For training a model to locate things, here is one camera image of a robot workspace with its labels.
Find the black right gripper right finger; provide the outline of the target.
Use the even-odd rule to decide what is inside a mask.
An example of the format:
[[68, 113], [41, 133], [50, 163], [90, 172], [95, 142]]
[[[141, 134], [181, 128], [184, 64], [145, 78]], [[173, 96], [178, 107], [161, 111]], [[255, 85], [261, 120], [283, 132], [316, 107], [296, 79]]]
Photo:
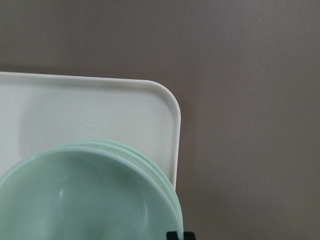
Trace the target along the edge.
[[192, 231], [185, 231], [183, 233], [183, 240], [196, 240], [196, 235]]

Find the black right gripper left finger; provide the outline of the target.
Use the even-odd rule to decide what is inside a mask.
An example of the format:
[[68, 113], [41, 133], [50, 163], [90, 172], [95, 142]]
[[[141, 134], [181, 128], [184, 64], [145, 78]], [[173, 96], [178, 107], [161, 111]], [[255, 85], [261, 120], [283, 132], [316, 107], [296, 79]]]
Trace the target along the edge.
[[176, 231], [168, 231], [166, 233], [167, 240], [179, 240], [178, 233]]

